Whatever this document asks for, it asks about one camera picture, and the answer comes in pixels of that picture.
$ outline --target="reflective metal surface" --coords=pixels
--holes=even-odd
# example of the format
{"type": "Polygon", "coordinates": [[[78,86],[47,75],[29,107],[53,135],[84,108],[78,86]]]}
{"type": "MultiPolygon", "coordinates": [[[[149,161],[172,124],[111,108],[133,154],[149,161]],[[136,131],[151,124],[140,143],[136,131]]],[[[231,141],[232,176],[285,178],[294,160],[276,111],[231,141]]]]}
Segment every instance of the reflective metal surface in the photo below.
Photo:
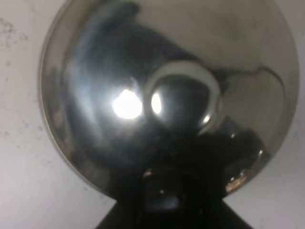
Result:
{"type": "Polygon", "coordinates": [[[152,167],[192,165],[222,197],[282,143],[295,111],[294,41],[269,0],[74,0],[41,67],[63,155],[105,194],[152,167]]]}

